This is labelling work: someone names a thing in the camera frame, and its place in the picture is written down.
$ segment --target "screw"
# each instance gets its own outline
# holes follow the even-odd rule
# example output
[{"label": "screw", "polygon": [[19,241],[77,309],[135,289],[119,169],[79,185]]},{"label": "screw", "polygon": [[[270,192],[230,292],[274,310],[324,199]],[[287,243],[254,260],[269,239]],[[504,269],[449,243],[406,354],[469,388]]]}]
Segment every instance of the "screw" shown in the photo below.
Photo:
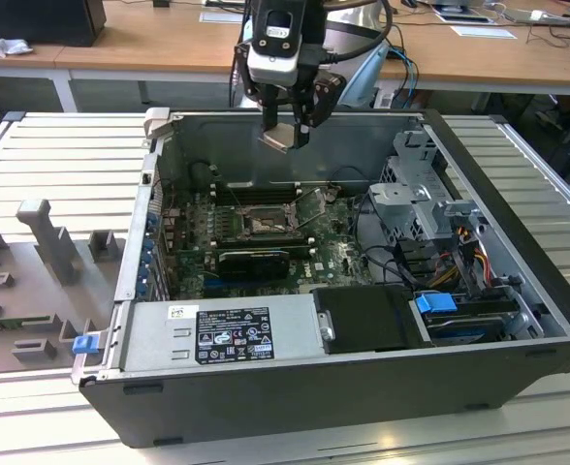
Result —
[{"label": "screw", "polygon": [[334,333],[333,330],[329,327],[322,326],[320,327],[320,334],[322,335],[322,339],[326,342],[330,342],[334,340]]}]

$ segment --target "motherboard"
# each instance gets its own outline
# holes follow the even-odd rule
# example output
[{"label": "motherboard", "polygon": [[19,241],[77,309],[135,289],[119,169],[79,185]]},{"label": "motherboard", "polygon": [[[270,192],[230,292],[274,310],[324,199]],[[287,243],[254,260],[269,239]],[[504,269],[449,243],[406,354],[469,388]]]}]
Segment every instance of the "motherboard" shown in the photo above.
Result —
[{"label": "motherboard", "polygon": [[372,284],[352,235],[351,197],[325,186],[214,189],[184,197],[164,212],[175,298],[307,294]]}]

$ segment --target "paper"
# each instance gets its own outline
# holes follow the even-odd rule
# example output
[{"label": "paper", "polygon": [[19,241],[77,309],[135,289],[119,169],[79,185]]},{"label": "paper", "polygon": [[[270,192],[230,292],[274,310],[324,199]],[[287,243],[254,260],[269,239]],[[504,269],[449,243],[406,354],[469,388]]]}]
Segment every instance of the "paper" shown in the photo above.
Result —
[{"label": "paper", "polygon": [[219,22],[224,24],[242,23],[242,15],[237,13],[212,13],[203,12],[199,15],[200,22]]},{"label": "paper", "polygon": [[451,26],[462,37],[485,37],[488,39],[517,39],[511,32],[506,29],[496,29],[491,27],[468,27],[468,26]]},{"label": "paper", "polygon": [[33,48],[22,39],[1,39],[0,38],[0,57],[5,58],[7,55],[21,55],[22,53],[30,53]]}]

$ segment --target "warning label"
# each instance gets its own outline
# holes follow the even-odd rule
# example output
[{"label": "warning label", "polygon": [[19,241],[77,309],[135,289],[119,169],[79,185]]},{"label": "warning label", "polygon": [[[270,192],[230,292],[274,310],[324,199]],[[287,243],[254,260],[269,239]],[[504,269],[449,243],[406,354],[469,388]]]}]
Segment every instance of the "warning label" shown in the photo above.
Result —
[{"label": "warning label", "polygon": [[196,333],[201,365],[274,358],[267,307],[197,312]]}]

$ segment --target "blue latch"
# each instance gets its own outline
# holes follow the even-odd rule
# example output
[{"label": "blue latch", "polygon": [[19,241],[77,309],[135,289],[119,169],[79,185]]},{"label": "blue latch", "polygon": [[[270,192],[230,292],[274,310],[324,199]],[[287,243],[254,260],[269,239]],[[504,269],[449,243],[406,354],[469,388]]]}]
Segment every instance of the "blue latch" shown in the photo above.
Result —
[{"label": "blue latch", "polygon": [[97,334],[84,334],[83,336],[78,336],[74,338],[74,345],[72,346],[72,352],[75,355],[78,354],[97,354],[99,352],[98,342],[100,341],[100,336]]},{"label": "blue latch", "polygon": [[415,302],[421,313],[456,312],[458,307],[450,294],[430,293],[417,297]]}]

